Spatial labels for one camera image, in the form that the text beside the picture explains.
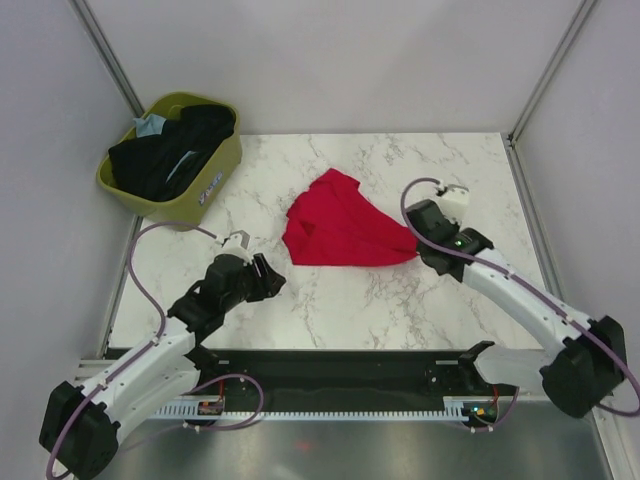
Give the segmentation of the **red t shirt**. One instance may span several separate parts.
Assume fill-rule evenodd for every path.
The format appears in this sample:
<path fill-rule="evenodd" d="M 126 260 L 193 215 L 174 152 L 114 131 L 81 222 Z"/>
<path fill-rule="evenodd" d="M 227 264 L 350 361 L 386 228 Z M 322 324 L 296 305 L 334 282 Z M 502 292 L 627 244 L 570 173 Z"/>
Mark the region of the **red t shirt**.
<path fill-rule="evenodd" d="M 282 240 L 298 266 L 387 267 L 417 256 L 417 240 L 360 192 L 356 179 L 330 168 L 287 212 Z"/>

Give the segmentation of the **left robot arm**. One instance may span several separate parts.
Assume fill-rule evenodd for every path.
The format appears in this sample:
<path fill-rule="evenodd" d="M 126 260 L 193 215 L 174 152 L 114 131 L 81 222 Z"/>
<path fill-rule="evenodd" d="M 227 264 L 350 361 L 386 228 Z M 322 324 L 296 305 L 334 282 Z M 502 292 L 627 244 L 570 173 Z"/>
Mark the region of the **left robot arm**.
<path fill-rule="evenodd" d="M 64 381 L 51 392 L 39 443 L 67 475 L 93 479 L 129 434 L 160 407 L 219 382 L 202 342 L 241 303 L 275 297 L 286 279 L 261 254 L 215 257 L 203 279 L 164 312 L 157 333 L 78 386 Z"/>

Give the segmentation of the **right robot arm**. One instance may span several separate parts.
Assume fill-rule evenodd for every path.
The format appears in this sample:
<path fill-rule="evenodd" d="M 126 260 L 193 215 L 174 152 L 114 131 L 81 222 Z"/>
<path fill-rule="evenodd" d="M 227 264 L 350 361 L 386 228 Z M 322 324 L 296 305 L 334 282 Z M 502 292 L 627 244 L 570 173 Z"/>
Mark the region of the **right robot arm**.
<path fill-rule="evenodd" d="M 540 350 L 519 353 L 489 341 L 477 343 L 458 368 L 467 392 L 505 384 L 543 394 L 561 412 L 582 418 L 624 382 L 639 379 L 627 365 L 622 326 L 610 316 L 591 318 L 534 285 L 485 235 L 462 228 L 433 200 L 402 206 L 422 262 L 482 294 L 521 325 Z"/>

